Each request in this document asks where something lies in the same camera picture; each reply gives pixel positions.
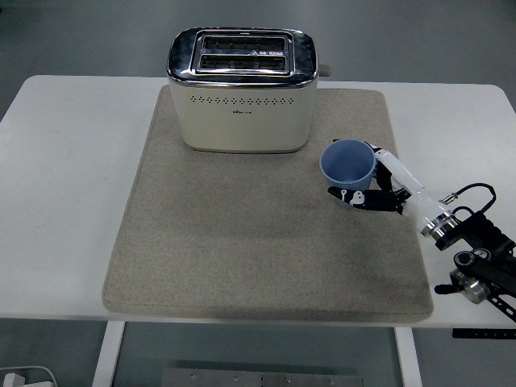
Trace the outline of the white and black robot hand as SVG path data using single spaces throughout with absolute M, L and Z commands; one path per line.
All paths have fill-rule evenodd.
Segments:
M 328 193 L 349 209 L 396 212 L 411 218 L 428 236 L 456 220 L 401 161 L 384 148 L 358 139 L 338 139 L 320 156 Z

